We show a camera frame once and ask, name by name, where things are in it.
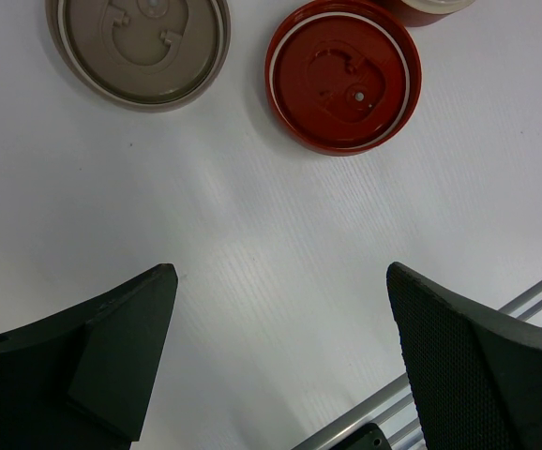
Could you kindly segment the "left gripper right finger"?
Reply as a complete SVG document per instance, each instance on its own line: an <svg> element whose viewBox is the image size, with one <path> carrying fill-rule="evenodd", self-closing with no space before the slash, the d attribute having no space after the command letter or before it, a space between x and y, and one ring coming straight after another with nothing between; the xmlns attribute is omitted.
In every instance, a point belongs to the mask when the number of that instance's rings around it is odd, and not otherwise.
<svg viewBox="0 0 542 450"><path fill-rule="evenodd" d="M392 314L429 449L542 449L542 328L400 262Z"/></svg>

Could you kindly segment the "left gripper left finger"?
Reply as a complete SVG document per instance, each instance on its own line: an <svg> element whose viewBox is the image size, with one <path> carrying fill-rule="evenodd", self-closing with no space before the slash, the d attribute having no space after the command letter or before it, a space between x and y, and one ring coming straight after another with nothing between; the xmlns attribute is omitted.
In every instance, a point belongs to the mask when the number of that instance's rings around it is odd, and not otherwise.
<svg viewBox="0 0 542 450"><path fill-rule="evenodd" d="M129 449L142 435L178 286L170 263L0 333L0 449Z"/></svg>

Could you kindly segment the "red round lid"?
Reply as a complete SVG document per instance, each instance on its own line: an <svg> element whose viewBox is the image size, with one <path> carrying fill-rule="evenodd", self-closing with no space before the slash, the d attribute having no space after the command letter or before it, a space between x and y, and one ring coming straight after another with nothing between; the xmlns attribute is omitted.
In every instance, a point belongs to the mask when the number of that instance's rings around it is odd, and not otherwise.
<svg viewBox="0 0 542 450"><path fill-rule="evenodd" d="M311 1L272 36L264 64L271 111L309 149L354 156L393 138L422 86L406 28L370 1Z"/></svg>

